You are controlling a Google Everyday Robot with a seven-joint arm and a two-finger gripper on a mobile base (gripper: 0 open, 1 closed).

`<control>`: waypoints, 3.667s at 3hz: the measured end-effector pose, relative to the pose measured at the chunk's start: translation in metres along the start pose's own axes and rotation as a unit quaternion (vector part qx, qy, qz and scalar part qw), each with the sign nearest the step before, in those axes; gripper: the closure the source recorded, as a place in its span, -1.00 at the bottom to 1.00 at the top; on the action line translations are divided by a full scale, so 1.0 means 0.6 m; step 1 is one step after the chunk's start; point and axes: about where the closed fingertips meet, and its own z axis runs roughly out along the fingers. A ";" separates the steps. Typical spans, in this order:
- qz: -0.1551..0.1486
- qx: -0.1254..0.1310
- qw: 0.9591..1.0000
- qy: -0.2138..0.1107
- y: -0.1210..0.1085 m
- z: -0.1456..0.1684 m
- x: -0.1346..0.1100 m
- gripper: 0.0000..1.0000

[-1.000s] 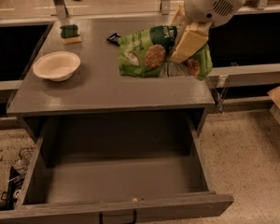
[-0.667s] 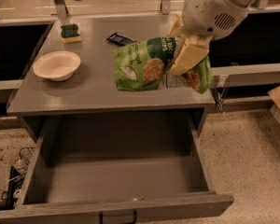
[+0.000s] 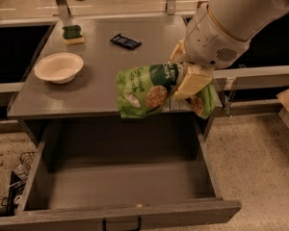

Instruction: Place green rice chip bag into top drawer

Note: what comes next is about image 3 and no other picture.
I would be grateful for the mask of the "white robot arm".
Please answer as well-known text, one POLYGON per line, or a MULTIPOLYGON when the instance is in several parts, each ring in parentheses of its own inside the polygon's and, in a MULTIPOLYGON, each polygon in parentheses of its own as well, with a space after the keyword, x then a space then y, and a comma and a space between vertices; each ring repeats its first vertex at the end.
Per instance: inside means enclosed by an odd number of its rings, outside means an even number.
POLYGON ((187 25, 170 61, 187 67, 172 97, 184 100, 202 90, 212 71, 231 66, 250 41, 272 21, 289 13, 289 0, 209 0, 187 25))

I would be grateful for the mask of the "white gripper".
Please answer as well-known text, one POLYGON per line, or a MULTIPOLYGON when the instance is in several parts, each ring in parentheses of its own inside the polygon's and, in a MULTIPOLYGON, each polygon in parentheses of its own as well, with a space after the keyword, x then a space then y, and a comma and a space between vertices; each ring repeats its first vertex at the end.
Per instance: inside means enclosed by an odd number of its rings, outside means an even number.
MULTIPOLYGON (((236 39, 228 33, 204 3, 189 21, 184 40, 175 45, 170 63, 184 63, 189 58, 193 63, 223 69, 230 67, 249 46, 249 40, 236 39)), ((213 70, 202 65, 187 65, 186 74, 172 96, 174 99, 190 98, 212 81, 213 70)))

